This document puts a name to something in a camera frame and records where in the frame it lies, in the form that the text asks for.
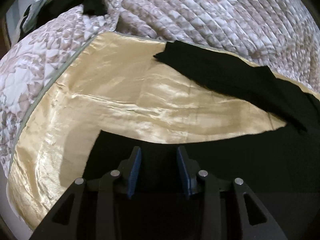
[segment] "black cloth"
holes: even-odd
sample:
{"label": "black cloth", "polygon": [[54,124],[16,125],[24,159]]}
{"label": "black cloth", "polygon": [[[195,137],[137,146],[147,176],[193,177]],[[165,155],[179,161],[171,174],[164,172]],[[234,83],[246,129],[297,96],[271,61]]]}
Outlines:
{"label": "black cloth", "polygon": [[[240,177],[276,219],[288,239],[317,239],[320,208],[320,102],[296,85],[276,79],[268,67],[253,68],[237,57],[182,42],[168,42],[155,57],[200,85],[247,100],[277,114],[287,125],[274,131],[184,144],[191,159],[217,178]],[[176,147],[101,132],[84,171],[95,179],[116,169],[140,146],[138,192],[181,190]]]}
{"label": "black cloth", "polygon": [[[20,24],[19,41],[26,37],[29,33],[33,32],[35,29],[41,27],[50,20],[57,18],[63,12],[66,12],[80,4],[83,4],[84,6],[83,14],[89,16],[101,16],[107,14],[107,7],[102,0],[52,0],[40,9],[34,29],[24,33],[22,26],[26,20],[26,17],[23,19]],[[29,10],[30,6],[25,11],[24,16],[28,16]]]}

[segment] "blue gripper pad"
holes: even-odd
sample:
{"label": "blue gripper pad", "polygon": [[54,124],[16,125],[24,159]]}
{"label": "blue gripper pad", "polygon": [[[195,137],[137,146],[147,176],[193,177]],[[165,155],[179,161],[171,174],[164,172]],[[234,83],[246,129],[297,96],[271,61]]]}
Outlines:
{"label": "blue gripper pad", "polygon": [[138,152],[137,152],[137,155],[136,155],[136,158],[135,158],[135,160],[133,162],[130,175],[128,177],[127,195],[128,195],[129,199],[132,197],[132,195],[134,194],[134,191],[136,189],[139,170],[140,170],[140,165],[141,165],[141,149],[139,148]]}
{"label": "blue gripper pad", "polygon": [[182,182],[183,192],[186,197],[191,196],[191,181],[187,172],[186,164],[184,163],[182,152],[180,148],[177,149],[177,165],[180,173],[180,178]]}

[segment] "metal pin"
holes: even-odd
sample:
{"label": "metal pin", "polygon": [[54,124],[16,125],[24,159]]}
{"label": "metal pin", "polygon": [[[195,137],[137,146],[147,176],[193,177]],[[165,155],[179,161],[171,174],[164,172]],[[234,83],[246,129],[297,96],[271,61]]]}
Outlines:
{"label": "metal pin", "polygon": [[84,179],[82,179],[82,178],[77,178],[77,179],[75,180],[75,183],[76,183],[77,185],[81,185],[83,182],[84,182]]}
{"label": "metal pin", "polygon": [[235,183],[238,184],[238,185],[242,185],[242,184],[243,184],[243,179],[241,179],[241,178],[236,178],[236,179],[235,179]]}
{"label": "metal pin", "polygon": [[201,176],[201,177],[208,176],[208,172],[205,171],[205,170],[200,170],[200,171],[198,172],[198,174],[199,174],[199,176]]}
{"label": "metal pin", "polygon": [[118,170],[113,170],[113,171],[110,172],[110,175],[111,175],[112,177],[118,177],[118,176],[120,175],[120,171],[118,171]]}

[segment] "shiny gold cloth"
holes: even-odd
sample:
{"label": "shiny gold cloth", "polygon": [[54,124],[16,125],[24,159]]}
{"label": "shiny gold cloth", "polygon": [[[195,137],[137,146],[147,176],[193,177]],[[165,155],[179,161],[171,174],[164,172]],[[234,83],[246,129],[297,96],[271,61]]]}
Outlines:
{"label": "shiny gold cloth", "polygon": [[164,46],[103,33],[46,92],[20,135],[9,174],[10,199],[31,228],[82,176],[100,130],[178,144],[285,125],[246,101],[202,88],[157,62],[153,55]]}

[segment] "green piping edge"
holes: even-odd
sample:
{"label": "green piping edge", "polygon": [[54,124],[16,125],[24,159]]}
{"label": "green piping edge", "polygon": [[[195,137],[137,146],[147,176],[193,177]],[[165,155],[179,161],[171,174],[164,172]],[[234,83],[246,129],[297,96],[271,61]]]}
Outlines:
{"label": "green piping edge", "polygon": [[20,127],[19,130],[16,134],[16,137],[13,141],[13,147],[12,147],[12,151],[11,151],[11,158],[10,158],[10,164],[9,164],[9,172],[8,172],[8,176],[10,174],[10,170],[11,170],[11,165],[13,162],[13,157],[15,154],[15,149],[16,149],[16,144],[19,140],[19,137],[22,133],[22,130],[25,128],[32,112],[34,111],[34,109],[36,108],[36,106],[38,105],[38,103],[41,101],[41,99],[43,98],[44,94],[49,90],[49,88],[53,85],[53,83],[55,83],[57,81],[57,79],[62,75],[62,73],[74,62],[74,60],[80,55],[80,53],[82,51],[84,51],[84,49],[96,38],[97,35],[94,35],[93,37],[91,37],[84,45],[82,45],[67,61],[66,63],[64,63],[59,69],[58,71],[55,73],[55,75],[52,77],[52,79],[49,80],[49,82],[44,86],[44,88],[40,91],[40,93],[38,94],[38,96],[36,97],[35,101],[33,102],[33,104],[29,107],[29,109],[26,111],[25,116],[23,117],[22,122],[20,123]]}

